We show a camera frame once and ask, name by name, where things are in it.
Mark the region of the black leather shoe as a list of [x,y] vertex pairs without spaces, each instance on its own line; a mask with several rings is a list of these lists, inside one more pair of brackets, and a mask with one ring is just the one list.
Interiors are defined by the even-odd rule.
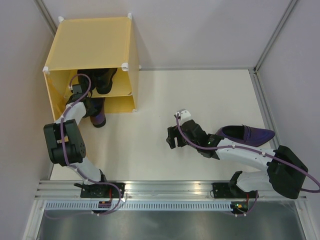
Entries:
[[94,83],[94,71],[92,69],[79,69],[77,71],[77,74],[78,74],[78,83],[81,85],[81,89],[83,92],[86,92],[89,87],[89,80],[86,76],[90,78],[89,96],[91,97],[93,94],[93,90],[96,87]]

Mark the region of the black pointed loafer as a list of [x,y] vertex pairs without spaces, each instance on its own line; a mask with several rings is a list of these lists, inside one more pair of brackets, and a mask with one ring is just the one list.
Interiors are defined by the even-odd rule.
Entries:
[[113,77],[117,68],[99,68],[93,70],[93,81],[100,95],[108,94],[113,86]]

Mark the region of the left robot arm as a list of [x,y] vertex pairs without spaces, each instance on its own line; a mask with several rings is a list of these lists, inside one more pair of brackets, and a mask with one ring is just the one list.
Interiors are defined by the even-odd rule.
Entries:
[[104,98],[89,97],[90,88],[82,84],[72,86],[71,96],[61,116],[43,128],[48,155],[55,165],[75,171],[98,198],[109,193],[109,185],[102,170],[88,158],[85,142],[79,129],[84,118],[90,118],[95,128],[106,124]]

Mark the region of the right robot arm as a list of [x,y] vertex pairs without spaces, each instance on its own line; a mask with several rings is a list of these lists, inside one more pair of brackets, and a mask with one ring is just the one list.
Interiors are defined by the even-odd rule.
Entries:
[[237,171],[229,180],[228,192],[235,198],[254,197],[259,191],[274,191],[295,200],[304,184],[308,168],[286,146],[264,149],[236,143],[226,137],[207,134],[193,120],[167,128],[166,142],[171,149],[190,146],[205,158],[234,161],[255,172]]

